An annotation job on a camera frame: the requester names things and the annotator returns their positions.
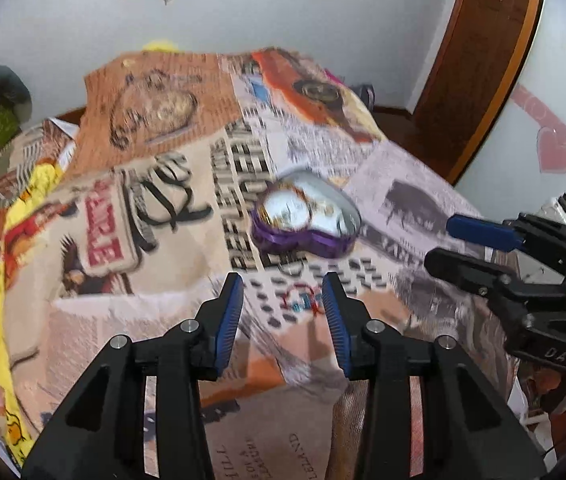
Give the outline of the brown wooden door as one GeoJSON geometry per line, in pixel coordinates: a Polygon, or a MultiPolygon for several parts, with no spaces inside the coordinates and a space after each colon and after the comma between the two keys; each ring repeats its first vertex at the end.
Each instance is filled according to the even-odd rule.
{"type": "Polygon", "coordinates": [[[537,25],[541,0],[455,0],[413,112],[423,160],[458,182],[496,121],[537,25]]]}

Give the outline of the dark backpack on floor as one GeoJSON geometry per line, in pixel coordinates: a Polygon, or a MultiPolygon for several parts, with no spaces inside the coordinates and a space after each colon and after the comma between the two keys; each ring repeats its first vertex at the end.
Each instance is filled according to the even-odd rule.
{"type": "Polygon", "coordinates": [[[360,99],[368,110],[374,110],[375,91],[371,84],[357,84],[350,90],[360,99]]]}

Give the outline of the yellow cloth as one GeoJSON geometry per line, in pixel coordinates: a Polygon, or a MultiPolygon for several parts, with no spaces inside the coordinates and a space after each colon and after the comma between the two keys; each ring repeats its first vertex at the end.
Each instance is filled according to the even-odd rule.
{"type": "Polygon", "coordinates": [[[32,449],[35,439],[29,434],[25,416],[18,407],[18,399],[14,392],[8,346],[6,345],[6,328],[4,327],[4,300],[6,291],[18,275],[21,258],[11,254],[8,248],[8,233],[24,223],[44,199],[56,188],[65,170],[55,162],[37,164],[24,191],[18,192],[16,200],[8,207],[4,215],[3,232],[0,238],[0,406],[3,408],[4,428],[0,431],[11,460],[21,469],[27,455],[32,449]]]}

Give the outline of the purple heart-shaped jewelry tin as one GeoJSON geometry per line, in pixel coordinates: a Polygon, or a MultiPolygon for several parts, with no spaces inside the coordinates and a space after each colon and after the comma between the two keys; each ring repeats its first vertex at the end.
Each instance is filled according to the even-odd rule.
{"type": "Polygon", "coordinates": [[[362,226],[356,204],[309,169],[283,174],[259,195],[251,240],[262,252],[309,252],[338,259],[353,250],[362,226]]]}

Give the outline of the dark green plush toy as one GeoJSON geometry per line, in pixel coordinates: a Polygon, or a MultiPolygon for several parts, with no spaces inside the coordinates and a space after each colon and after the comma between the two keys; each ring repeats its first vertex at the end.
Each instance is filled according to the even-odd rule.
{"type": "Polygon", "coordinates": [[[0,65],[0,104],[10,107],[20,122],[28,122],[32,116],[32,96],[28,88],[4,65],[0,65]]]}

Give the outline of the newspaper print bed blanket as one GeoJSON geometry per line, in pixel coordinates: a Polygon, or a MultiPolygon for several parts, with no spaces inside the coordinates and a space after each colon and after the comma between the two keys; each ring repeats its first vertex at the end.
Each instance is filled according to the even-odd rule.
{"type": "MultiPolygon", "coordinates": [[[[164,335],[231,272],[245,297],[231,360],[199,387],[220,479],[353,474],[365,386],[337,366],[321,297],[329,272],[399,332],[454,337],[510,395],[516,367],[499,322],[484,301],[423,266],[436,246],[492,258],[446,233],[451,214],[473,206],[387,141],[360,99],[310,58],[279,48],[145,50],[120,55],[85,84],[78,125],[48,118],[0,152],[0,238],[34,167],[65,170],[8,233],[21,260],[4,300],[6,345],[35,442],[112,337],[164,335]],[[338,186],[359,209],[361,230],[344,257],[274,255],[251,240],[259,195],[297,169],[338,186]]],[[[24,467],[1,439],[0,453],[24,467]]]]}

